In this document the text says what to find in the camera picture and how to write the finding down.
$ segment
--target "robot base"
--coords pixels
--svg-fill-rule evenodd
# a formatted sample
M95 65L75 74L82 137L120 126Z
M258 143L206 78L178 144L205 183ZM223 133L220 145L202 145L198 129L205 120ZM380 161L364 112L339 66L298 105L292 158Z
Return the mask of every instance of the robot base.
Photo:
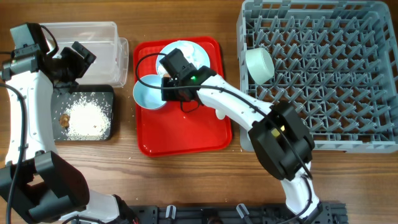
M156 206L130 207L143 224L208 224L211 218L219 218L224 224L243 224L235 207L177 207L175 219L166 218L166 208ZM320 214L310 222L312 224L348 224L347 210L343 203L322 202ZM278 224L293 217L284 204L272 204L262 207L247 207L253 224ZM289 224L304 223L300 221Z

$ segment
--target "dish rack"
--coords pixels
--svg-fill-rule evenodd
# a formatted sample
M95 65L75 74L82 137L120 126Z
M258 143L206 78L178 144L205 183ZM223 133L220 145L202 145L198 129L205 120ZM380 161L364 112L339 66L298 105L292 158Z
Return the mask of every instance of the dish rack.
M241 91L288 100L315 149L398 150L397 41L389 8L377 1L247 0L236 24ZM257 85L244 61L263 47L275 76ZM241 146L253 151L241 128Z

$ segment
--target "blue bowl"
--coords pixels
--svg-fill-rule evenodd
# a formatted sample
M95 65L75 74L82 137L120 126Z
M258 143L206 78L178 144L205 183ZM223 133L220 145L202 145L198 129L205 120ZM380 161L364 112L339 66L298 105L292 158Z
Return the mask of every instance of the blue bowl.
M141 80L149 85L162 86L162 77L158 75L146 75ZM157 110L166 104L166 101L162 100L161 90L149 88L140 82L134 85L132 95L140 107L148 110Z

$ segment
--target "wood grain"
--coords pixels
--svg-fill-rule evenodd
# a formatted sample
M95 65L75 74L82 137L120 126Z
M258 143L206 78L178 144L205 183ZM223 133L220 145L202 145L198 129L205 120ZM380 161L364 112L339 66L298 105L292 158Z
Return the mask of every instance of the wood grain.
M394 25L398 3L386 1ZM132 56L138 43L209 35L221 45L226 79L239 87L236 21L241 1L5 1L0 3L0 49L13 48L9 28L23 22L114 21L129 41L127 84L116 90L115 134L106 142L57 143L59 154L80 170L91 189L117 194L130 205L248 205L283 203L278 180L253 153L241 152L239 129L227 149L151 159L137 148ZM0 55L0 61L6 59ZM9 146L9 100L0 90L0 161ZM350 223L397 223L398 154L314 152L315 191L347 204ZM0 222L6 203L0 202ZM23 220L14 212L14 223Z

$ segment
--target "red tray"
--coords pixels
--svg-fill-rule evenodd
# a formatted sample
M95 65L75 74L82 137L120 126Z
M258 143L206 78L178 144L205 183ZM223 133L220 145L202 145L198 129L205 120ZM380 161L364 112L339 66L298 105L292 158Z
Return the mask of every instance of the red tray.
M140 58L160 52L166 45L177 40L189 40L202 46L209 55L211 69L224 76L220 46L211 37L141 43L134 50L134 69ZM156 58L157 56L152 56L141 62L138 70L140 77L156 74ZM183 106L184 110L189 110L196 105L196 102L190 102ZM206 106L184 113L180 109L180 102L167 102L159 110L147 110L136 105L136 122L138 147L143 154L151 157L219 150L228 146L232 140L229 118L219 120L215 110Z

